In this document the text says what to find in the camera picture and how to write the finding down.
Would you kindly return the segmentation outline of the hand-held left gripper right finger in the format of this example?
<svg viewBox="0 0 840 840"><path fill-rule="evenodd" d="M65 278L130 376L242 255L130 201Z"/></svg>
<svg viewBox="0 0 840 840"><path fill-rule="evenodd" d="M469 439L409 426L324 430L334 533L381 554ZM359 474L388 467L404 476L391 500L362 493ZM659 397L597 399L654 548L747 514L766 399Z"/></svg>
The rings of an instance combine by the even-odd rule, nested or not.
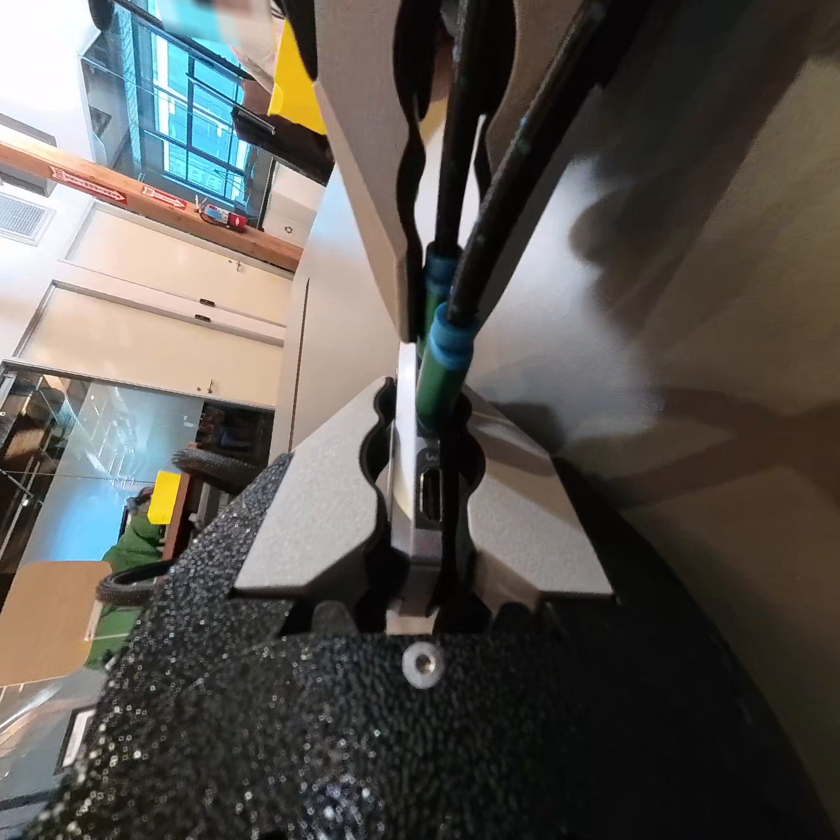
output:
<svg viewBox="0 0 840 840"><path fill-rule="evenodd" d="M484 458L466 503L473 591L491 610L535 610L614 591L549 453L471 389L466 430Z"/></svg>

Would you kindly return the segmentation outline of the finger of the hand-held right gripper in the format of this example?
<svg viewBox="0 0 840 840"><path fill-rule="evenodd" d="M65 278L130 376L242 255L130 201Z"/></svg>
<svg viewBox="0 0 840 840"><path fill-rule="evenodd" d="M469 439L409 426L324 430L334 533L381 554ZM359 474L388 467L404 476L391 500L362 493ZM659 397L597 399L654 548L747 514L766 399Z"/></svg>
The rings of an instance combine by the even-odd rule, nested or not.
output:
<svg viewBox="0 0 840 840"><path fill-rule="evenodd" d="M314 82L332 152L398 338L416 340L422 260L413 218L424 150L428 2L316 1Z"/></svg>
<svg viewBox="0 0 840 840"><path fill-rule="evenodd" d="M495 2L486 47L487 104L480 129L480 204L508 152L520 121L558 54L587 17L607 14L614 2Z"/></svg>

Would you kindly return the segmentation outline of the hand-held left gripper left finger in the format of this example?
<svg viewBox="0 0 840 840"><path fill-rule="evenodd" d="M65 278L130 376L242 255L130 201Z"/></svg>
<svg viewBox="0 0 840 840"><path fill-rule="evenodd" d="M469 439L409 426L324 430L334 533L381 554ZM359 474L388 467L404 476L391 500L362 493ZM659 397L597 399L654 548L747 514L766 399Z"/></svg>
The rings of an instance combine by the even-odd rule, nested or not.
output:
<svg viewBox="0 0 840 840"><path fill-rule="evenodd" d="M365 555L382 532L381 493L364 461L385 429L391 377L374 380L291 453L234 593L280 599L359 599Z"/></svg>

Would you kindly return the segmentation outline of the large yellow plastic bin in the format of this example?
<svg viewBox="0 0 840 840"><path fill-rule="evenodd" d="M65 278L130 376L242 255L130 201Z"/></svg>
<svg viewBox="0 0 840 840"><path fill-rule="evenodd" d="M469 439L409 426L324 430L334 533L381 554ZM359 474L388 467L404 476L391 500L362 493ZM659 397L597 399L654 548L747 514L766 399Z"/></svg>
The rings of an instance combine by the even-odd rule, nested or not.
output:
<svg viewBox="0 0 840 840"><path fill-rule="evenodd" d="M326 136L313 83L303 61L291 24L284 21L277 37L274 87L271 92L268 116L280 117L321 136Z"/></svg>

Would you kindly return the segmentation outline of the dark hub adapter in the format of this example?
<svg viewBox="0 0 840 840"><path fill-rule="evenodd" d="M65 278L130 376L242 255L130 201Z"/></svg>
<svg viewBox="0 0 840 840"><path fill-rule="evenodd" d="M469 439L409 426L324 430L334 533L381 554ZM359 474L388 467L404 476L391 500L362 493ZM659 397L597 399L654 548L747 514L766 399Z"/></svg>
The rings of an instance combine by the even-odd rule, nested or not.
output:
<svg viewBox="0 0 840 840"><path fill-rule="evenodd" d="M395 379L388 469L391 546L405 562L396 596L399 616L430 617L445 568L445 473L439 437L417 417L420 361L415 343L401 343Z"/></svg>

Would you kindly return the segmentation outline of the white recycling bin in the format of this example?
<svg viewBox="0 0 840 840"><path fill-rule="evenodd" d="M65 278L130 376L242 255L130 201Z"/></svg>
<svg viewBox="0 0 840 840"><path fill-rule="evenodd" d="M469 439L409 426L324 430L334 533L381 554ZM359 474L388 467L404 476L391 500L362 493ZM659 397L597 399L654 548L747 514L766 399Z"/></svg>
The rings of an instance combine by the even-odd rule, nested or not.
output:
<svg viewBox="0 0 840 840"><path fill-rule="evenodd" d="M326 187L275 163L262 228L271 236L305 247Z"/></svg>

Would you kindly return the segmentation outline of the long wooden table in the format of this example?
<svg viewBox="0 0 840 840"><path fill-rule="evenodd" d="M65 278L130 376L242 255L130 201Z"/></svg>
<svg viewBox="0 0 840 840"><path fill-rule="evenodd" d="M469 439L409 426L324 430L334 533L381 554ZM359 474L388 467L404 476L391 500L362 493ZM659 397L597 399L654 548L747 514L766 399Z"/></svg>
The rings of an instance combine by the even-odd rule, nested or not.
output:
<svg viewBox="0 0 840 840"><path fill-rule="evenodd" d="M195 481L186 473L179 476L173 499L170 521L166 524L163 537L161 560L174 561L186 549L193 531L190 519L193 508L193 489Z"/></svg>

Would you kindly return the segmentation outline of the small yellow bin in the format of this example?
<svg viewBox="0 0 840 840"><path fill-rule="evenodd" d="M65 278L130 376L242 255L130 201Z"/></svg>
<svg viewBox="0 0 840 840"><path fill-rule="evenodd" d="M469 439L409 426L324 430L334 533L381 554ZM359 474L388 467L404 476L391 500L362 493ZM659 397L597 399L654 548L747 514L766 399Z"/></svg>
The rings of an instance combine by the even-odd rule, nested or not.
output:
<svg viewBox="0 0 840 840"><path fill-rule="evenodd" d="M168 526L172 522L181 479L179 473L165 470L158 471L147 513L151 524Z"/></svg>

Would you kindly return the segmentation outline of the large paned window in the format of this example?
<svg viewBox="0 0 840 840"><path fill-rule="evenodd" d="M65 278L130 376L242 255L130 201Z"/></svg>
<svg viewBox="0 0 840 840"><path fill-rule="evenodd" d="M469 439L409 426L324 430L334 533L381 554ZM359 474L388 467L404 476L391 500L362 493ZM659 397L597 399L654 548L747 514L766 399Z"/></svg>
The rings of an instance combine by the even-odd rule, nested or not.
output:
<svg viewBox="0 0 840 840"><path fill-rule="evenodd" d="M259 226L275 163L235 130L249 78L232 52L169 31L159 2L88 8L98 35L80 69L97 162Z"/></svg>

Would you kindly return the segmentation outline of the red fire extinguisher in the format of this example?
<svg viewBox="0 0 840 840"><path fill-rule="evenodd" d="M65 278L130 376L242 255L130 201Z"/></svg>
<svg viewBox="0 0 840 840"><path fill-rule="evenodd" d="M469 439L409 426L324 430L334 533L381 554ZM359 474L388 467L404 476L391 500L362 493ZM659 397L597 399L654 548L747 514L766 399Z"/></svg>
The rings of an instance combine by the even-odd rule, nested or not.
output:
<svg viewBox="0 0 840 840"><path fill-rule="evenodd" d="M224 207L204 201L198 204L196 211L200 218L208 224L242 233L248 230L246 216L231 212Z"/></svg>

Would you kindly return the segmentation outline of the white door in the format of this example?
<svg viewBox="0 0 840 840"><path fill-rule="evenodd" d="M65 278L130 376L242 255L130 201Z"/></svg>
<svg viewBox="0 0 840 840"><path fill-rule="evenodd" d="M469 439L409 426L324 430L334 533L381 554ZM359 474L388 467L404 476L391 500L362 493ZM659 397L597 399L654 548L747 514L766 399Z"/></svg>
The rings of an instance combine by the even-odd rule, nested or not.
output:
<svg viewBox="0 0 840 840"><path fill-rule="evenodd" d="M91 205L66 261L183 299L210 301L247 319L287 325L288 273L187 234L166 233L157 223L104 203Z"/></svg>
<svg viewBox="0 0 840 840"><path fill-rule="evenodd" d="M272 408L282 339L55 283L11 357L50 371Z"/></svg>

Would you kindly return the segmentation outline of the glass partition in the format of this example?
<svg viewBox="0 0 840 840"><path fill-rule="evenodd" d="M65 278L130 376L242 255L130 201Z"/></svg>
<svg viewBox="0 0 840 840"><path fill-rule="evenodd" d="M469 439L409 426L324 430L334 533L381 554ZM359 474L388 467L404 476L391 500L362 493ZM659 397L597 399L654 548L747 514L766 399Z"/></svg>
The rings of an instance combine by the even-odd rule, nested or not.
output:
<svg viewBox="0 0 840 840"><path fill-rule="evenodd" d="M11 369L2 375L2 610L27 567L103 562L173 454L198 448L265 466L267 411ZM98 581L111 574L100 570Z"/></svg>

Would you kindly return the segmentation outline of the wooden post with red stickers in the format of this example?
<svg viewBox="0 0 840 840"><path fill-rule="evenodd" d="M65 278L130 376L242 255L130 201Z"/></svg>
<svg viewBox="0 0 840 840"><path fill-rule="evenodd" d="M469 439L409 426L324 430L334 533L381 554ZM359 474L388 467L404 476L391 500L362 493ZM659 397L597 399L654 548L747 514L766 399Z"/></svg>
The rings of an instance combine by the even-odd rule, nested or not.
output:
<svg viewBox="0 0 840 840"><path fill-rule="evenodd" d="M252 227L236 231L214 224L194 203L6 127L1 128L1 162L270 266L298 268L302 249L297 245Z"/></svg>

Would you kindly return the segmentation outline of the wall vent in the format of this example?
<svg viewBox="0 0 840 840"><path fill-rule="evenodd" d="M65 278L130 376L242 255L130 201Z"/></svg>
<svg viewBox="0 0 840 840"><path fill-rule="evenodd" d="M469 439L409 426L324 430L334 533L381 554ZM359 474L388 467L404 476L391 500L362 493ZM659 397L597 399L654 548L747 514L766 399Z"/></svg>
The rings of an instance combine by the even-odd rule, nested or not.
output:
<svg viewBox="0 0 840 840"><path fill-rule="evenodd" d="M1 238L38 246L56 211L1 192Z"/></svg>

